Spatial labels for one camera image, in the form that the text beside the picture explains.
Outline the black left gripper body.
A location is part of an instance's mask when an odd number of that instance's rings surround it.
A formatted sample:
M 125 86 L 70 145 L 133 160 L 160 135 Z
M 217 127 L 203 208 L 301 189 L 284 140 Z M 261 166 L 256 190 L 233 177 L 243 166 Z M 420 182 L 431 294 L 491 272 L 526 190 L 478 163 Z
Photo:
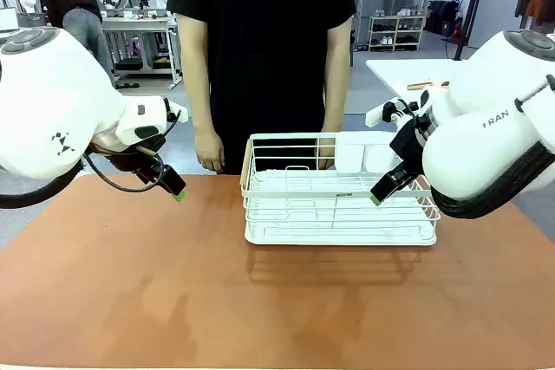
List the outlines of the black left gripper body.
M 89 145 L 88 152 L 101 155 L 117 170 L 131 172 L 142 182 L 155 182 L 163 169 L 163 163 L 156 155 L 165 143 L 165 138 L 150 138 L 128 147 L 121 153 L 109 151 L 98 145 Z

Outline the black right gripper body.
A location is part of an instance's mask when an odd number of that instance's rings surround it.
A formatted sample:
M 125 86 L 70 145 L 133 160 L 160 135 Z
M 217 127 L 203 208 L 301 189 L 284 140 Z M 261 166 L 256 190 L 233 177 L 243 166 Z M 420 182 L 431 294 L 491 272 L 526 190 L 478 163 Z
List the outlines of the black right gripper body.
M 390 142 L 389 147 L 399 157 L 400 167 L 411 174 L 423 174 L 422 155 L 430 119 L 426 115 L 410 118 Z

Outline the person's right hand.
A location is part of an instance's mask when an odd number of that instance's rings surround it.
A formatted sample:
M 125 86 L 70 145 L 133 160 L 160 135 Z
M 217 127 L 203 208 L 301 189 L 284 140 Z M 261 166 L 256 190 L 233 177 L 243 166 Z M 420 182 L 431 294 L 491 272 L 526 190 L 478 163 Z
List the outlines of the person's right hand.
M 222 173 L 225 166 L 224 147 L 220 137 L 212 128 L 195 129 L 194 145 L 197 160 L 211 172 Z

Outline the person's left hand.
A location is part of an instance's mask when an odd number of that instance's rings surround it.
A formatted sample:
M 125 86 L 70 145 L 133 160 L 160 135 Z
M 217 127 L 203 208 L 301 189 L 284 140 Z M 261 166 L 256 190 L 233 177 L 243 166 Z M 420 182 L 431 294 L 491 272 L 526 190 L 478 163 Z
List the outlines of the person's left hand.
M 321 133 L 337 133 L 341 130 L 343 117 L 326 120 L 323 123 Z M 318 169 L 331 168 L 335 162 L 336 139 L 334 137 L 322 137 L 318 140 Z

